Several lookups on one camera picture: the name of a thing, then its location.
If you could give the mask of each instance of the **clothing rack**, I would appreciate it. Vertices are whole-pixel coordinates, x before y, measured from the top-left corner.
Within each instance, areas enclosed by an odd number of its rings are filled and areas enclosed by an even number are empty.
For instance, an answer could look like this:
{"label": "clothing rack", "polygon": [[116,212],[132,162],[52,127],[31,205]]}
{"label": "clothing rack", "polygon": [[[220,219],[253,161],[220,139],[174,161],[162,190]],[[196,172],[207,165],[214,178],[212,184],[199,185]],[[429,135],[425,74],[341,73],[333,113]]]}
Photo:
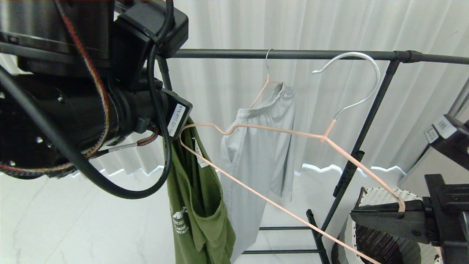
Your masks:
{"label": "clothing rack", "polygon": [[[181,49],[174,58],[198,58],[198,59],[265,59],[268,50],[266,49]],[[280,60],[330,60],[337,55],[350,50],[272,50],[269,53],[270,59]],[[377,61],[389,61],[383,82],[376,94],[375,100],[371,109],[365,119],[362,130],[356,140],[355,146],[351,155],[361,161],[364,152],[360,150],[363,141],[370,129],[371,123],[383,101],[383,98],[388,90],[388,87],[395,75],[399,64],[401,63],[415,63],[415,62],[440,62],[451,64],[466,64],[469,65],[469,57],[457,57],[446,55],[433,55],[422,54],[418,51],[356,51],[364,53]],[[358,57],[346,57],[343,60],[361,60]],[[171,81],[169,77],[169,68],[166,59],[158,58],[158,64],[163,76],[165,88],[172,90]],[[331,222],[334,213],[342,200],[345,191],[347,190],[357,167],[350,161],[344,167],[343,173],[340,176],[339,182],[334,189],[333,196],[335,197],[331,208],[321,226],[321,230],[325,231]],[[311,209],[306,211],[308,221],[312,225],[316,225],[314,215]],[[313,233],[314,241],[317,249],[296,249],[296,250],[248,250],[243,254],[304,254],[304,253],[318,253],[323,264],[330,264],[327,252],[322,242],[322,235],[318,232],[305,226],[275,226],[275,227],[261,227],[260,231],[275,231],[275,230],[311,230]]]}

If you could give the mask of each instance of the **white marble floor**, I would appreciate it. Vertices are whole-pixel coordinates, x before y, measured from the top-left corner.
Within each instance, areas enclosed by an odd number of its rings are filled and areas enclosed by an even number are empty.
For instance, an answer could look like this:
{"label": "white marble floor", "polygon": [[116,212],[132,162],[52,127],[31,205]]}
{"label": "white marble floor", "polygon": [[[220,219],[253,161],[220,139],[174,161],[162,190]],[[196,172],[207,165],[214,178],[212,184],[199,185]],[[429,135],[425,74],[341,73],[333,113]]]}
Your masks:
{"label": "white marble floor", "polygon": [[[129,189],[143,189],[160,171],[146,175],[117,173],[111,179]],[[392,187],[402,177],[399,170],[375,170]],[[334,167],[322,171],[303,167],[295,178],[293,201],[283,204],[306,219],[312,209],[322,224],[332,192],[340,177]],[[357,173],[327,229],[339,233],[361,186],[377,184]],[[165,188],[142,200],[113,197],[78,175],[64,179],[45,177],[31,181],[0,176],[0,263],[2,264],[149,264],[174,263],[174,245]],[[300,225],[267,205],[263,226]],[[324,239],[330,254],[332,242]],[[315,248],[311,232],[260,231],[256,249]],[[317,254],[243,255],[236,264],[319,264]]]}

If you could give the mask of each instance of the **clothes hanger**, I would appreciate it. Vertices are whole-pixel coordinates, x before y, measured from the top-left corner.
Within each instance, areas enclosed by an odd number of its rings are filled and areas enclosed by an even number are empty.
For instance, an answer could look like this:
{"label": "clothes hanger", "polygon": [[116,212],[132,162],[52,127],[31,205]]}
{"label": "clothes hanger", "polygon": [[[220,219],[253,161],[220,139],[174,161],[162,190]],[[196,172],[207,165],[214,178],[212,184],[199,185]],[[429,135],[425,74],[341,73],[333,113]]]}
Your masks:
{"label": "clothes hanger", "polygon": [[259,97],[261,97],[262,92],[267,87],[267,84],[283,84],[283,82],[273,82],[273,81],[270,80],[270,69],[269,69],[269,64],[267,64],[267,57],[269,56],[269,52],[272,51],[272,50],[273,50],[273,48],[269,49],[267,51],[267,55],[265,55],[265,66],[267,67],[267,80],[264,84],[264,87],[262,87],[262,90],[259,92],[256,99],[254,100],[254,102],[251,104],[251,106],[249,108],[252,108],[256,104],[256,102],[259,100]]}
{"label": "clothes hanger", "polygon": [[[375,82],[375,85],[372,89],[372,91],[362,100],[360,100],[359,102],[357,103],[354,103],[352,105],[349,105],[347,107],[344,107],[342,108],[341,110],[339,110],[339,112],[337,112],[337,114],[335,115],[334,119],[331,121],[331,123],[329,124],[329,126],[327,127],[326,129],[326,132],[323,134],[323,135],[316,135],[316,134],[310,134],[310,133],[304,133],[304,132],[298,132],[298,131],[292,131],[292,130],[285,130],[285,129],[280,129],[280,128],[274,128],[274,127],[268,127],[268,126],[261,126],[261,125],[253,125],[253,124],[236,124],[232,127],[232,129],[228,132],[223,132],[219,127],[217,127],[215,124],[211,124],[211,123],[200,123],[200,124],[189,124],[187,126],[185,126],[183,128],[183,130],[187,129],[187,128],[190,128],[190,127],[196,127],[196,126],[211,126],[211,127],[214,127],[215,129],[217,129],[220,133],[222,133],[223,135],[230,135],[232,134],[236,128],[238,127],[253,127],[253,128],[260,128],[260,129],[267,129],[267,130],[271,130],[271,131],[278,131],[278,132],[283,132],[283,133],[290,133],[290,134],[295,134],[295,135],[300,135],[300,136],[305,136],[305,137],[308,137],[308,138],[316,138],[316,139],[320,139],[321,142],[327,142],[331,147],[333,147],[337,152],[339,152],[341,155],[343,155],[344,157],[346,157],[349,161],[351,161],[353,164],[355,164],[357,167],[359,167],[360,169],[362,169],[365,173],[367,173],[368,175],[372,176],[379,184],[381,184],[398,202],[399,204],[399,212],[404,212],[405,211],[405,203],[404,201],[398,196],[398,194],[393,190],[391,189],[383,180],[381,180],[377,175],[375,175],[371,170],[369,170],[367,167],[365,167],[363,164],[361,164],[358,160],[356,160],[354,157],[352,157],[349,153],[347,153],[345,150],[343,150],[342,148],[340,148],[337,144],[335,144],[332,140],[330,140],[327,136],[329,135],[332,127],[334,126],[335,122],[337,121],[337,118],[339,118],[339,116],[341,115],[341,113],[343,111],[345,111],[346,109],[349,109],[351,107],[354,107],[358,104],[361,104],[365,101],[367,101],[374,93],[375,91],[377,90],[378,88],[378,85],[379,85],[379,81],[380,81],[380,72],[379,72],[379,68],[376,64],[376,62],[371,58],[369,57],[368,55],[366,54],[363,54],[363,53],[358,53],[358,52],[347,52],[347,53],[343,53],[343,54],[340,54],[336,57],[334,57],[332,60],[330,60],[321,70],[315,70],[315,71],[312,71],[312,74],[316,74],[316,73],[321,73],[323,72],[325,69],[327,69],[332,63],[334,63],[335,61],[337,61],[338,59],[340,58],[343,58],[343,57],[348,57],[348,56],[355,56],[355,57],[361,57],[361,58],[364,58],[366,60],[368,60],[372,65],[373,65],[373,68],[375,69],[375,72],[376,72],[376,82]],[[367,259],[368,261],[374,263],[374,264],[381,264],[380,262],[368,257],[367,255],[355,250],[354,248],[348,246],[347,244],[339,241],[338,239],[334,238],[333,236],[327,234],[326,232],[322,231],[321,229],[319,229],[317,226],[314,226],[308,222],[306,222],[305,220],[301,219],[299,216],[293,214],[292,212],[286,210],[285,208],[281,207],[280,205],[276,204],[275,202],[273,202],[272,200],[268,199],[267,197],[263,196],[262,194],[256,192],[254,189],[250,188],[249,186],[245,185],[244,183],[240,182],[238,179],[234,178],[233,176],[229,175],[228,173],[226,173],[224,170],[222,170],[220,167],[216,166],[215,164],[213,164],[212,162],[210,162],[209,160],[205,159],[202,155],[196,153],[194,150],[190,149],[189,147],[187,147],[181,140],[181,138],[179,139],[180,140],[180,143],[181,145],[186,148],[190,153],[196,155],[197,157],[199,157],[200,159],[204,160],[205,162],[207,162],[210,166],[212,166],[213,168],[219,170],[221,173],[223,173],[225,176],[227,176],[228,178],[232,179],[233,181],[235,181],[236,183],[238,183],[239,185],[241,185],[242,187],[248,189],[249,191],[251,191],[252,193],[254,193],[255,195],[259,196],[260,198],[264,199],[265,201],[267,201],[268,203],[272,204],[273,206],[279,208],[280,210],[284,211],[285,213],[291,215],[292,217],[294,217],[295,219],[297,219],[298,221],[302,222],[303,224],[307,225],[308,227],[312,228],[313,230],[317,231],[318,233],[324,235],[325,237],[333,240],[334,242],[338,243],[339,245],[347,248],[348,250],[351,250],[352,252],[354,252],[355,254],[359,255],[359,256],[362,256],[363,258]]]}

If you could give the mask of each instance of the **metal hanger hook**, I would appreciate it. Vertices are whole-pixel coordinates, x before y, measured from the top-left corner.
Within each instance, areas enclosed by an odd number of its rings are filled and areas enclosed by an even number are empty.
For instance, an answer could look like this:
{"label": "metal hanger hook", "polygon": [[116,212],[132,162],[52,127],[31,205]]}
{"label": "metal hanger hook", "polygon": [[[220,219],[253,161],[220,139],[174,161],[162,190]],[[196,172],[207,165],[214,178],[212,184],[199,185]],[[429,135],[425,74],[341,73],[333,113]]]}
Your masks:
{"label": "metal hanger hook", "polygon": [[356,103],[354,103],[354,104],[351,104],[351,105],[349,105],[349,106],[347,106],[347,107],[344,107],[344,108],[342,108],[341,110],[339,110],[339,111],[337,112],[337,114],[335,115],[334,120],[337,120],[337,119],[339,118],[340,114],[342,114],[343,111],[345,111],[345,110],[347,110],[347,109],[349,109],[349,108],[351,108],[351,107],[357,106],[357,105],[359,105],[359,104],[361,104],[361,103],[366,102],[366,101],[376,92],[376,90],[378,89],[378,86],[379,86],[379,81],[381,80],[381,74],[380,74],[380,72],[379,72],[379,68],[378,68],[378,65],[376,64],[376,61],[373,60],[373,58],[371,58],[370,56],[368,56],[368,55],[366,55],[366,54],[364,54],[364,53],[355,52],[355,51],[353,51],[353,52],[346,52],[346,53],[342,53],[342,54],[340,54],[340,55],[338,55],[338,56],[335,56],[335,57],[334,57],[333,59],[331,59],[326,65],[324,65],[324,67],[323,67],[322,69],[312,71],[312,74],[317,74],[317,73],[323,72],[325,69],[327,69],[327,67],[329,67],[329,66],[330,66],[332,63],[334,63],[336,60],[339,60],[339,59],[345,58],[345,57],[359,57],[359,58],[362,58],[362,59],[365,59],[365,60],[369,61],[370,64],[371,64],[371,65],[373,66],[373,68],[375,69],[376,81],[375,81],[375,85],[374,85],[373,89],[370,91],[370,93],[368,93],[368,95],[367,95],[365,98],[363,98],[362,100],[360,100],[360,101],[358,101],[358,102],[356,102]]}
{"label": "metal hanger hook", "polygon": [[267,54],[265,55],[265,66],[267,67],[267,74],[270,75],[270,68],[269,68],[269,64],[267,63],[267,57],[269,56],[269,52],[271,52],[273,50],[273,48],[269,49],[267,51]]}

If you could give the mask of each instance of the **curtain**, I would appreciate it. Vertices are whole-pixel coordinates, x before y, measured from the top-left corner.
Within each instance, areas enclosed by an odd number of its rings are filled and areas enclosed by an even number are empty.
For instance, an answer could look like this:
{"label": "curtain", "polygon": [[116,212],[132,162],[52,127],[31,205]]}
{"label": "curtain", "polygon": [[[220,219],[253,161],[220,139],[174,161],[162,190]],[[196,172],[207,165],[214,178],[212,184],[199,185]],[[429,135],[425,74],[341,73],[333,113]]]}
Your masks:
{"label": "curtain", "polygon": [[[469,56],[467,1],[336,0],[176,0],[189,17],[189,40],[183,48],[416,50],[426,54]],[[373,87],[366,61],[338,61],[324,73],[323,60],[268,60],[271,80],[296,89],[297,129],[321,134],[336,112],[362,99]],[[377,62],[383,77],[388,62]],[[267,70],[264,60],[168,59],[173,89],[193,103],[196,123],[226,129],[237,110],[253,102]],[[158,70],[155,76],[161,77]],[[468,65],[418,62],[401,64],[363,143],[367,166],[399,166],[408,171],[427,142],[423,131],[447,113],[463,94]],[[261,100],[272,93],[268,86]],[[350,152],[372,101],[345,111],[330,138]],[[199,128],[208,154],[217,162],[221,135]],[[124,144],[145,135],[133,134]],[[109,174],[138,169],[146,173],[164,163],[161,139],[94,160]],[[346,160],[328,145],[299,138],[298,167],[343,167]]]}

